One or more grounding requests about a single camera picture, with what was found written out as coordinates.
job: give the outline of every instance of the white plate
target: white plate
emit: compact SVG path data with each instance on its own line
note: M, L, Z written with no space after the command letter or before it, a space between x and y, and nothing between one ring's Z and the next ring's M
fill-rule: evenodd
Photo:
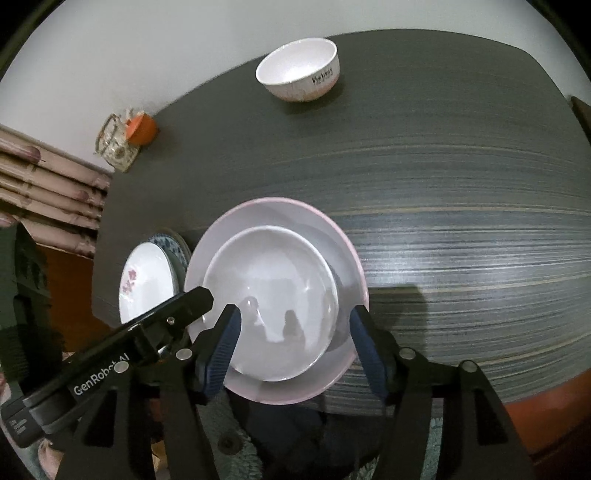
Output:
M349 313L359 304L369 308L369 295L355 247L338 225L306 203L280 197L250 200L218 218L193 252L184 290L203 284L205 272L222 245L237 233L261 225L287 228L314 245L330 267L339 299L332 341L318 361L301 375L280 382L265 382L232 367L228 369L224 384L229 390L252 401L286 405L321 394L350 367L356 351L349 332ZM193 322L188 328L191 339L195 340L205 328L203 321Z
M177 293L177 279L164 250L149 242L139 244L129 255L121 274L121 323L133 320Z
M335 279L305 238L279 226L246 229L213 257L203 279L213 295L204 315L212 328L228 303L238 305L242 329L230 365L276 382L308 370L325 352L338 313Z

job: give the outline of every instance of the wooden floor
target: wooden floor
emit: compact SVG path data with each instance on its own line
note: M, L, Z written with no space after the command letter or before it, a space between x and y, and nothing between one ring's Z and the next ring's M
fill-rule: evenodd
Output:
M65 350L75 352L105 337L111 329L90 311L92 260L51 248L47 259L51 322L64 337Z

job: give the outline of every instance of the pink plate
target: pink plate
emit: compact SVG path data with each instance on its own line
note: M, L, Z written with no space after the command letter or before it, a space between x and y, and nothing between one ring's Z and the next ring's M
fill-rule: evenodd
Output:
M263 225L301 235L328 263L339 299L335 332L325 353L296 377L265 382L230 368L225 385L241 397L260 403L299 403L321 394L350 367L356 351L349 333L349 313L359 304L369 307L365 275L355 247L333 220L306 203L287 198L268 197L238 205L218 218L201 238L189 262L184 291L203 284L207 268L222 245L246 229ZM203 319L193 322L188 327L191 339L204 329Z

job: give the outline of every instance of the pink flower pattern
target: pink flower pattern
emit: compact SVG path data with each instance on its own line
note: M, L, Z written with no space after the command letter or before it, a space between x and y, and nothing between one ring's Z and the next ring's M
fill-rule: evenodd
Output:
M128 272L128 277L129 278L126 280L126 282L121 287L121 291L125 294L131 293L131 290L133 289L133 287L135 285L135 279L137 278L137 273L135 272L135 270L131 269Z

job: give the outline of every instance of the white wall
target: white wall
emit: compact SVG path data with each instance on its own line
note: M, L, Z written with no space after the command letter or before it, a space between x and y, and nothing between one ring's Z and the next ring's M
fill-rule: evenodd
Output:
M0 82L0 124L109 168L93 149L111 112L155 113L297 38L381 28L455 31L519 47L565 95L591 103L574 55L525 0L66 0Z

